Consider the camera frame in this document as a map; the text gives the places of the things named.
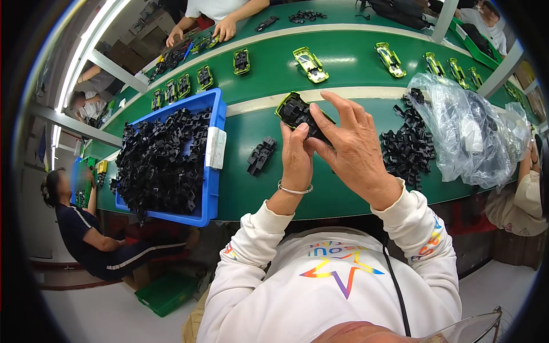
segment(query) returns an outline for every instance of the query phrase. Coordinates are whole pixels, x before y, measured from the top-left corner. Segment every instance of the paper label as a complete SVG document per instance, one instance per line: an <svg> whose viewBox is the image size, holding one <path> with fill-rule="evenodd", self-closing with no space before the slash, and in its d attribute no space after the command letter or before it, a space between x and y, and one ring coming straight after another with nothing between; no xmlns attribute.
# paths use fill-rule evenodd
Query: paper label
<svg viewBox="0 0 549 343"><path fill-rule="evenodd" d="M206 153L204 156L206 167L223 169L226 143L227 132L218 127L208 127L208 140L206 141Z"/></svg>

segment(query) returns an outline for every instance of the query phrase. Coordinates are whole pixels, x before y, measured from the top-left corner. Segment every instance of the worker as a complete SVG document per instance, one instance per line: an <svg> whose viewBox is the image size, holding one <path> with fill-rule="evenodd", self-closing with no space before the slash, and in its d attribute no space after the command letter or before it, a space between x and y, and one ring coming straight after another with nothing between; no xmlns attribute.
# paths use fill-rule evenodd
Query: worker
<svg viewBox="0 0 549 343"><path fill-rule="evenodd" d="M124 86L123 81L104 71L97 64L88 61L86 67L86 71L78 77L76 84L89 81L97 92L107 91L111 95L116 94Z"/></svg>
<svg viewBox="0 0 549 343"><path fill-rule="evenodd" d="M167 47L173 47L174 36L183 40L183 30L189 28L204 14L215 22L214 37L228 41L237 32L237 22L261 12L269 6L269 0L189 0L185 16L173 27L166 40Z"/></svg>
<svg viewBox="0 0 549 343"><path fill-rule="evenodd" d="M107 102L94 91L74 91L69 94L69 108L76 110L76 118L84 124L95 127L95 121L106 106Z"/></svg>
<svg viewBox="0 0 549 343"><path fill-rule="evenodd" d="M537 236L547 229L540 194L540 159L535 144L520 162L516 183L506 185L501 193L493 190L486 201L488 220L518 236Z"/></svg>
<svg viewBox="0 0 549 343"><path fill-rule="evenodd" d="M479 3L479 6L480 9L456 9L454 16L464 24L473 24L481 35L489 39L501 57L505 58L507 55L507 38L503 30L496 25L501 19L500 11L489 1Z"/></svg>
<svg viewBox="0 0 549 343"><path fill-rule="evenodd" d="M306 123L295 131L281 123L278 190L240 219L220 252L198 343L418 342L461 319L456 254L444 221L422 193L408 192L404 180L386 172L372 116L334 93L321 96L339 112L340 127L315 103L310 113L334 149L306 139ZM383 220L408 265L385 259L383 245L354 228L316 228L282 240L301 200L314 196L307 192L323 187L311 185L315 151Z"/></svg>
<svg viewBox="0 0 549 343"><path fill-rule="evenodd" d="M92 188L85 209L71 204L72 192L64 168L48 173L40 189L46 205L55 208L67 250L91 275L104 281L120 280L153 258L179 254L185 249L188 230L182 231L176 239L153 238L132 245L127 245L125 239L116 240L100 234L96 218L96 183L90 170L87 172Z"/></svg>

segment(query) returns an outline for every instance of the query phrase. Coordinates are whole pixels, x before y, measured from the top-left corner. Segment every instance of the striped pants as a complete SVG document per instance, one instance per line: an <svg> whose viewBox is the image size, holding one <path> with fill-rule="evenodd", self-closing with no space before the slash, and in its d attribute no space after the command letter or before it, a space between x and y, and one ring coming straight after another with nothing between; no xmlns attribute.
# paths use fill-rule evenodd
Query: striped pants
<svg viewBox="0 0 549 343"><path fill-rule="evenodd" d="M116 281L154 258L179 254L187 243L162 244L140 240L109 253L104 268L89 271L104 281Z"/></svg>

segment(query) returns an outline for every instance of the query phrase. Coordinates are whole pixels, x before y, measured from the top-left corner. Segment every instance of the black bag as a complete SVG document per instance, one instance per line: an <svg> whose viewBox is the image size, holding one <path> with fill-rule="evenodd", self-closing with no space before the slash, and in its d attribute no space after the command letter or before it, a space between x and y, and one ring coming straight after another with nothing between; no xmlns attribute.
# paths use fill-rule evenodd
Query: black bag
<svg viewBox="0 0 549 343"><path fill-rule="evenodd" d="M475 45L479 48L480 51L488 55L491 59L495 60L494 53L492 49L490 49L490 45L488 44L488 40L484 38L478 28L474 26L473 24L462 24L461 28L467 33L469 38L475 43Z"/></svg>
<svg viewBox="0 0 549 343"><path fill-rule="evenodd" d="M368 0L368 3L378 15L413 29L433 25L423 20L423 9L413 0Z"/></svg>

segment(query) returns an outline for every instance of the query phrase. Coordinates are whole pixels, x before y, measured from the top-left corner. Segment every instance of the white floor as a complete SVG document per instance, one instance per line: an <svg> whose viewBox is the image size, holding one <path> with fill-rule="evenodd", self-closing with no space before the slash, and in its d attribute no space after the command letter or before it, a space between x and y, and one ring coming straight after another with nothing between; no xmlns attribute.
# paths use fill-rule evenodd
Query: white floor
<svg viewBox="0 0 549 343"><path fill-rule="evenodd" d="M460 280L460 297L463 306L463 319L478 314L492 312L501 306L501 338L516 318L526 297L530 293L537 273L530 267L512 266L490 261L486 266ZM481 342L492 342L494 330Z"/></svg>
<svg viewBox="0 0 549 343"><path fill-rule="evenodd" d="M194 299L164 318L141 304L125 283L70 291L42 291L72 343L181 342Z"/></svg>

